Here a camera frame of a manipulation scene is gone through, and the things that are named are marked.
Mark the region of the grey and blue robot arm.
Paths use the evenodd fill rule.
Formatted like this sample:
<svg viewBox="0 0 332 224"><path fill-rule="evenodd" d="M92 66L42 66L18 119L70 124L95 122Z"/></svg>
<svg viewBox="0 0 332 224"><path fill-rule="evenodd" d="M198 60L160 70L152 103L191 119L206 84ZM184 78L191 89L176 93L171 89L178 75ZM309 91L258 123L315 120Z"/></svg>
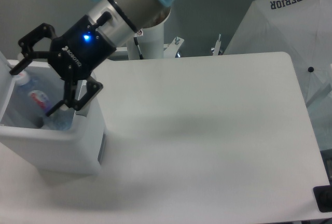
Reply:
<svg viewBox="0 0 332 224"><path fill-rule="evenodd" d="M100 0L63 35L43 23L22 37L18 44L22 60L10 70L17 75L35 59L45 59L64 81L61 106L81 110L102 90L91 73L116 49L125 44L175 0Z"/></svg>

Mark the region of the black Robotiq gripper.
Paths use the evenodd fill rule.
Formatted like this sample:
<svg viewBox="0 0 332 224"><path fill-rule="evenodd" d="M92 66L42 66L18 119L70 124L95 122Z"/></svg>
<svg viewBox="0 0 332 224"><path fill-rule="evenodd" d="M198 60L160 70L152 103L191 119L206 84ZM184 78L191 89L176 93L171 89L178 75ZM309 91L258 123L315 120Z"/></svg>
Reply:
<svg viewBox="0 0 332 224"><path fill-rule="evenodd" d="M80 111L103 89L103 85L90 75L97 66L116 51L116 46L102 37L100 29L111 18L110 14L102 14L97 19L97 23L92 24L85 15L60 37L56 36L52 25L42 23L18 41L23 59L10 70L10 75L18 75L35 59L48 60L51 67L63 79L66 78L68 68L72 69L72 79L64 82L63 99L45 113L47 117L63 105ZM43 38L52 40L50 51L34 51L34 45ZM86 79L86 92L77 99L78 80L84 79Z"/></svg>

